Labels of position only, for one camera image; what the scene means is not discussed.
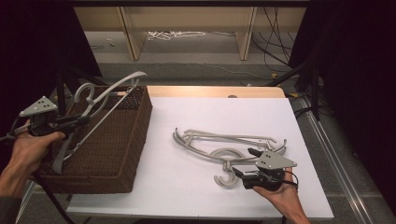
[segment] white paper sheet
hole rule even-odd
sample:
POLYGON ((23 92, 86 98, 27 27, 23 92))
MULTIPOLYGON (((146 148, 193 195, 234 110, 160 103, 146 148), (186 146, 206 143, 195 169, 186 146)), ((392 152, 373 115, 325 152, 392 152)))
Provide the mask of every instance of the white paper sheet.
MULTIPOLYGON (((227 174, 222 163, 208 161, 174 142, 195 129, 210 133, 271 136, 285 157, 296 161, 299 195, 311 218, 332 218, 332 210, 288 99, 151 98, 153 110, 147 143, 137 168, 134 189, 127 194, 74 195, 67 212, 91 216, 263 219, 281 217, 275 208, 242 181, 233 188, 218 186, 214 175, 227 174)), ((208 153, 218 145, 203 142, 208 153)), ((237 149, 249 156, 247 146, 237 149)))

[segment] brown wicker basket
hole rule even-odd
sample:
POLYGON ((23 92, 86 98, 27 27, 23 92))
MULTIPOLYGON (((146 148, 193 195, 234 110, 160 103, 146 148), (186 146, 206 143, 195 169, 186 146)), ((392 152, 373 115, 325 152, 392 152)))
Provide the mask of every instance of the brown wicker basket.
MULTIPOLYGON (((119 87, 115 91, 126 91, 119 87)), ((106 87, 95 87, 97 97, 106 87)), ((81 94, 85 99, 88 91, 81 94)), ((121 98, 109 97, 106 106, 87 126, 76 130, 68 149, 75 147, 121 98)), ((73 104, 68 115, 81 114, 85 100, 73 104)), ((137 164, 149 127, 152 104, 146 87, 136 87, 128 97, 90 135, 78 151, 64 162, 63 174, 52 171, 54 157, 60 146, 53 146, 52 156, 43 161, 38 173, 54 193, 102 194, 131 192, 137 164)))

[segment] black cable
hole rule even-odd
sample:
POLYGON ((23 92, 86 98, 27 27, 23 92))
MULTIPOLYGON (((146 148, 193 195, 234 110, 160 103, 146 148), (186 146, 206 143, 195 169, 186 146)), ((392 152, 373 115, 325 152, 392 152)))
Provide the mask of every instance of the black cable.
POLYGON ((11 129, 9 130, 9 134, 14 134, 15 126, 17 126, 17 123, 18 123, 19 120, 20 120, 20 115, 18 115, 18 116, 14 119, 14 122, 12 123, 11 129))
POLYGON ((68 224, 76 224, 64 211, 62 206, 59 204, 58 200, 55 198, 55 195, 53 195, 52 191, 50 190, 50 187, 47 185, 45 180, 41 178, 40 174, 38 172, 33 173, 33 177, 35 178, 35 181, 43 188, 43 190, 46 192, 47 196, 49 196, 49 199, 52 201, 52 203, 55 205, 56 209, 58 212, 61 214, 61 216, 64 218, 64 220, 68 224))
POLYGON ((283 45, 282 38, 280 37, 279 23, 277 22, 277 11, 278 11, 278 7, 275 7, 274 27, 276 25, 276 29, 277 29, 276 37, 279 40, 280 46, 282 46, 283 54, 285 55, 286 59, 289 62, 290 56, 289 56, 288 52, 286 51, 285 46, 283 45))
POLYGON ((286 217, 283 216, 283 217, 282 217, 282 224, 286 224, 286 220, 287 220, 286 217))
POLYGON ((294 101, 296 101, 296 100, 298 100, 298 99, 300 99, 300 98, 303 98, 303 97, 305 97, 305 96, 309 96, 309 95, 310 95, 310 94, 299 95, 299 96, 297 96, 297 97, 292 96, 292 98, 290 99, 290 103, 293 103, 294 101))
POLYGON ((295 173, 293 173, 293 172, 290 172, 290 171, 285 171, 285 173, 292 174, 292 175, 294 176, 294 178, 296 178, 296 187, 298 188, 298 186, 299 186, 299 180, 298 180, 297 175, 296 175, 295 173))
POLYGON ((263 51, 264 53, 270 55, 272 58, 274 58, 275 60, 279 61, 280 63, 285 64, 286 66, 289 66, 287 63, 283 62, 281 59, 279 59, 278 57, 276 57, 274 54, 272 54, 271 52, 269 52, 266 49, 263 49, 255 40, 254 40, 254 34, 252 34, 251 36, 251 41, 253 42, 253 44, 261 51, 263 51))
POLYGON ((293 111, 293 113, 294 114, 297 114, 297 113, 299 113, 299 112, 301 112, 301 111, 305 111, 306 109, 311 109, 311 107, 309 106, 309 107, 304 107, 304 108, 302 108, 302 109, 298 109, 298 110, 296 110, 296 111, 293 111))
POLYGON ((272 24, 271 19, 270 19, 270 17, 268 16, 268 13, 267 13, 265 7, 264 7, 263 9, 264 9, 265 16, 267 17, 267 20, 270 22, 270 25, 271 25, 271 29, 272 29, 271 36, 272 36, 272 34, 275 34, 275 36, 277 37, 277 39, 278 39, 278 41, 279 41, 279 43, 280 43, 280 45, 281 45, 281 47, 282 47, 282 51, 283 51, 283 54, 285 55, 285 58, 286 58, 287 60, 289 60, 288 57, 290 57, 290 56, 289 56, 289 54, 286 52, 285 46, 283 45, 283 42, 282 42, 282 38, 280 37, 279 24, 278 24, 278 22, 277 22, 277 11, 278 11, 278 8, 275 7, 275 20, 274 20, 274 24, 272 24))
POLYGON ((267 51, 267 49, 268 49, 268 44, 269 44, 269 42, 271 41, 271 38, 272 38, 272 36, 273 36, 273 33, 274 33, 274 28, 272 29, 271 34, 270 34, 270 36, 269 36, 269 38, 268 38, 268 42, 267 42, 267 44, 265 45, 265 49, 263 50, 263 52, 264 52, 264 64, 265 64, 265 66, 266 66, 268 69, 270 69, 270 70, 272 70, 272 71, 276 71, 276 72, 285 72, 285 71, 280 71, 280 70, 271 68, 271 67, 268 65, 267 60, 266 60, 267 54, 270 54, 270 53, 267 51))
POLYGON ((87 217, 87 219, 85 219, 85 221, 82 224, 87 224, 88 222, 90 222, 91 217, 87 217))
POLYGON ((297 110, 296 112, 300 112, 300 113, 298 115, 296 115, 296 119, 298 119, 302 114, 310 111, 311 109, 312 109, 312 107, 309 106, 309 107, 297 110))
POLYGON ((239 84, 241 84, 242 86, 246 87, 247 84, 243 83, 242 81, 239 81, 239 84))
POLYGON ((295 42, 295 40, 293 39, 293 37, 291 37, 290 33, 288 32, 288 36, 290 37, 291 41, 293 41, 293 43, 295 42))
POLYGON ((273 46, 277 46, 277 47, 285 48, 285 49, 291 49, 291 48, 289 48, 289 47, 284 47, 284 46, 282 47, 281 45, 274 44, 274 43, 268 41, 267 39, 264 38, 264 36, 262 36, 262 33, 261 33, 261 32, 259 32, 259 35, 260 35, 260 37, 262 38, 262 40, 265 41, 265 43, 268 43, 269 45, 273 45, 273 46))

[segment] hand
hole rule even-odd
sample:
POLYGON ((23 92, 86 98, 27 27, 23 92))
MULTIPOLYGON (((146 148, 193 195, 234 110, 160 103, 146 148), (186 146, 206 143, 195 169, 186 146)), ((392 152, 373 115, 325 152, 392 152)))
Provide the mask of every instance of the hand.
MULTIPOLYGON (((285 180, 293 181, 291 167, 286 168, 286 171, 285 180)), ((293 223, 310 223, 301 206, 297 189, 293 185, 282 184, 277 191, 269 191, 257 186, 253 187, 253 189, 266 198, 283 216, 293 223)))
POLYGON ((47 154, 47 146, 64 138, 63 133, 34 137, 20 133, 14 143, 11 159, 0 176, 0 196, 20 198, 27 179, 47 154))

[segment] metal rail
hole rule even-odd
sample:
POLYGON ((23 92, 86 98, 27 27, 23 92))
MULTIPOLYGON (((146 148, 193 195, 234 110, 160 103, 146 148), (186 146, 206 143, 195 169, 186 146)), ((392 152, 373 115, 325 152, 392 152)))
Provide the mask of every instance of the metal rail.
POLYGON ((28 180, 26 185, 25 185, 25 191, 23 194, 22 202, 21 202, 21 207, 20 207, 20 212, 18 213, 17 219, 15 223, 18 223, 20 220, 24 209, 26 208, 27 204, 29 203, 30 198, 32 197, 32 194, 35 191, 35 186, 36 183, 32 180, 28 180))
MULTIPOLYGON (((302 106, 308 107, 310 106, 310 102, 306 97, 300 101, 302 106)), ((325 133, 320 121, 316 120, 315 116, 311 111, 308 113, 309 121, 314 128, 314 131, 318 137, 318 140, 323 148, 323 151, 326 154, 326 157, 332 167, 332 170, 335 173, 338 181, 340 182, 341 188, 344 191, 349 204, 355 213, 355 216, 360 224, 370 224, 374 223, 371 219, 367 207, 350 180, 344 165, 341 163, 332 143, 330 142, 329 137, 325 133)))

